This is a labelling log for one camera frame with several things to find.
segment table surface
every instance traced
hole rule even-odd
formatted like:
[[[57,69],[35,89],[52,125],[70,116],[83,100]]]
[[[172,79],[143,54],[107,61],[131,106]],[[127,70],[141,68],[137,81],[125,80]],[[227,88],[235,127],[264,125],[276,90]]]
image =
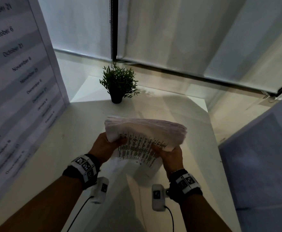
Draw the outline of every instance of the table surface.
[[[106,117],[116,115],[185,125],[188,133],[181,145],[185,169],[198,180],[204,197],[232,231],[241,231],[204,100],[157,89],[139,89],[138,96],[124,98],[116,105],[99,78],[89,76],[0,200],[0,224],[56,180],[71,160],[88,152],[98,134],[104,132]],[[151,208],[152,184],[162,184],[165,188],[169,185],[163,167],[150,179],[132,162],[121,166],[108,161],[99,176],[110,180],[106,201],[101,205],[88,202],[70,231],[172,230],[169,212],[155,212]],[[63,232],[89,194],[90,188],[82,193]],[[172,211],[175,231],[186,231],[179,205],[166,199],[166,206]]]

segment black pot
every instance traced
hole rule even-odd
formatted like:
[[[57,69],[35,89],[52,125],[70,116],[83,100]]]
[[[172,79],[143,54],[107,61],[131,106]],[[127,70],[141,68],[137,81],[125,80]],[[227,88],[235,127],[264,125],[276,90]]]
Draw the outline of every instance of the black pot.
[[[110,93],[110,96],[111,96],[112,103],[115,103],[115,104],[121,103],[123,99],[123,95],[120,95],[118,93]]]

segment forearm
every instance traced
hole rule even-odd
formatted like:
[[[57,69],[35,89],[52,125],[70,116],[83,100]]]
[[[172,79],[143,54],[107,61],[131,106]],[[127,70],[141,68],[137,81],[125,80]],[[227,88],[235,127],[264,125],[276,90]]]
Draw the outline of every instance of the forearm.
[[[191,195],[180,204],[187,232],[231,232],[202,195]]]
[[[61,176],[0,226],[0,232],[61,231],[82,193],[79,179]]]

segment green leaves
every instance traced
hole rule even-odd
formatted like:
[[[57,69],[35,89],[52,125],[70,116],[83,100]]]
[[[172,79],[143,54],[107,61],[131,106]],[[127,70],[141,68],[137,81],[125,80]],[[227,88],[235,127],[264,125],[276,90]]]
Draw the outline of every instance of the green leaves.
[[[120,68],[114,65],[112,69],[103,67],[103,78],[100,81],[108,93],[117,93],[123,97],[131,98],[133,95],[138,95],[137,82],[134,80],[135,73],[132,69]]]

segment wristband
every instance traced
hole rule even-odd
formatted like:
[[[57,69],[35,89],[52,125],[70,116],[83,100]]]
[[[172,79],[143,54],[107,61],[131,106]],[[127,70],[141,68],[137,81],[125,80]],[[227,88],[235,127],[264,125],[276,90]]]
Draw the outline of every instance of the wristband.
[[[100,163],[92,154],[81,155],[75,158],[64,170],[63,175],[71,178],[79,178],[83,190],[97,183],[97,175]]]
[[[201,187],[197,180],[185,169],[173,172],[170,175],[170,188],[168,194],[170,199],[181,203],[190,195],[203,195]]]

